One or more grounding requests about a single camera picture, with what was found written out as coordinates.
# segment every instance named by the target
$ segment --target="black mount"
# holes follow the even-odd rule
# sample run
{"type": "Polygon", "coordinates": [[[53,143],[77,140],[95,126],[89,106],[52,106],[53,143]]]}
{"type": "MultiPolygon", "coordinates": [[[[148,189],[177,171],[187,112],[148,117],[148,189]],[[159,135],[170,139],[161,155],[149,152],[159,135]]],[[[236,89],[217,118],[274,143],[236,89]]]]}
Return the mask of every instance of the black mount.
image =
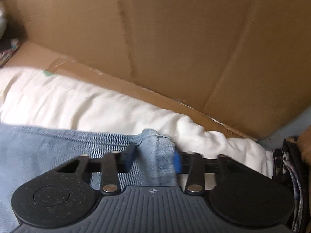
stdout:
{"type": "MultiPolygon", "coordinates": [[[[125,151],[109,152],[102,158],[81,155],[25,183],[11,201],[18,221],[39,228],[59,228],[87,217],[102,197],[121,193],[118,173],[130,171],[135,154],[131,143],[125,151]],[[101,173],[100,190],[89,186],[94,172],[101,173]]],[[[227,222],[262,228],[285,224],[291,215],[293,196],[287,188],[232,158],[176,155],[180,163],[176,172],[188,174],[185,193],[203,197],[227,222]],[[205,173],[216,174],[217,185],[212,190],[205,190],[205,173]]]]}

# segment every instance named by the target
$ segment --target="metal rivet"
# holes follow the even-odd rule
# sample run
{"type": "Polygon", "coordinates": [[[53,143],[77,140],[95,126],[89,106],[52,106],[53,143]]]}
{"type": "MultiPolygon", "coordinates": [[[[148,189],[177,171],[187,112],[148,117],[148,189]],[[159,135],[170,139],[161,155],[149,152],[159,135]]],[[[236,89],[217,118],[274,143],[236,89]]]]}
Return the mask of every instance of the metal rivet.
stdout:
{"type": "Polygon", "coordinates": [[[202,191],[202,186],[200,185],[196,185],[196,184],[193,184],[193,185],[190,185],[188,186],[188,191],[190,191],[191,193],[197,193],[197,192],[200,192],[202,191]]]}
{"type": "Polygon", "coordinates": [[[118,189],[118,187],[116,185],[113,185],[113,184],[108,184],[108,185],[103,186],[103,191],[107,192],[107,193],[115,192],[115,191],[117,191],[117,189],[118,189]]]}

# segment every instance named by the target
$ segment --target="ribbed rubber surface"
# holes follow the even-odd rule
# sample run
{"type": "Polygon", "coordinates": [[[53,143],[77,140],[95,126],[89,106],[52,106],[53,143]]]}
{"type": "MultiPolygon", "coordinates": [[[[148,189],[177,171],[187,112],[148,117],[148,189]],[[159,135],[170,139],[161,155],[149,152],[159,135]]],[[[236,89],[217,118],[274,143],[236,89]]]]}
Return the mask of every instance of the ribbed rubber surface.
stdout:
{"type": "Polygon", "coordinates": [[[118,196],[104,197],[87,218],[60,229],[21,225],[14,233],[290,233],[283,225],[242,229],[215,216],[202,197],[184,194],[180,187],[127,187],[118,196]]]}

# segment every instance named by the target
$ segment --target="black plastic device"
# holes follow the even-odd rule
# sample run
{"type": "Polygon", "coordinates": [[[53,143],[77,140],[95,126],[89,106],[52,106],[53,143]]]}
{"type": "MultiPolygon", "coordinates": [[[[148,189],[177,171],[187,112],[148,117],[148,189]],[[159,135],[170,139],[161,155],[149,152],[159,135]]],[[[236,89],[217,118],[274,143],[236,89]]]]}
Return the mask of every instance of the black plastic device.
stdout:
{"type": "Polygon", "coordinates": [[[285,226],[294,202],[289,189],[226,155],[176,153],[177,173],[188,174],[185,191],[121,191],[118,172],[130,171],[135,151],[130,144],[102,158],[81,155],[23,184],[11,200],[20,223],[13,232],[292,232],[285,226]],[[101,173],[100,190],[89,185],[93,172],[101,173]],[[216,174],[212,190],[205,190],[205,173],[216,174]]]}

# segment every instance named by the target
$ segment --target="white pillow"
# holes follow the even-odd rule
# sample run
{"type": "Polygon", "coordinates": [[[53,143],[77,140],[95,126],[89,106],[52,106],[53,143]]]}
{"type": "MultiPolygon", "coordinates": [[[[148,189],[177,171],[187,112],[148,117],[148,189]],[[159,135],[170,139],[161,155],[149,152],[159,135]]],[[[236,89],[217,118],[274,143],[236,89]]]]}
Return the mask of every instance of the white pillow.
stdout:
{"type": "Polygon", "coordinates": [[[0,122],[119,134],[152,128],[169,135],[184,152],[206,158],[226,154],[270,178],[273,173],[272,152],[250,139],[226,139],[222,133],[205,132],[188,116],[34,68],[0,69],[0,122]]]}

